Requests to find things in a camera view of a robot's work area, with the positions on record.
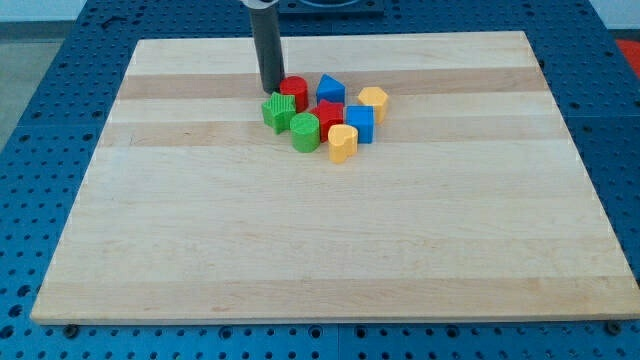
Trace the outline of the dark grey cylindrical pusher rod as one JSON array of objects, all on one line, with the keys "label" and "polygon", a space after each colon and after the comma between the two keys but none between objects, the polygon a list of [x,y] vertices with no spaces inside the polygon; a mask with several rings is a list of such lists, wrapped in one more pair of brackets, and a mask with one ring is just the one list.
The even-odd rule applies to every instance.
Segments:
[{"label": "dark grey cylindrical pusher rod", "polygon": [[273,93],[285,77],[278,4],[249,3],[248,9],[262,87],[266,93]]}]

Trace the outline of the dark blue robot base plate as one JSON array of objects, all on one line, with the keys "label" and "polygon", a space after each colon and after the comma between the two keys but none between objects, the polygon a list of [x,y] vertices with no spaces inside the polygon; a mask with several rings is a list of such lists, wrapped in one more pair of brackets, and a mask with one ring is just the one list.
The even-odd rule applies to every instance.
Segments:
[{"label": "dark blue robot base plate", "polygon": [[280,0],[283,15],[383,14],[385,0]]}]

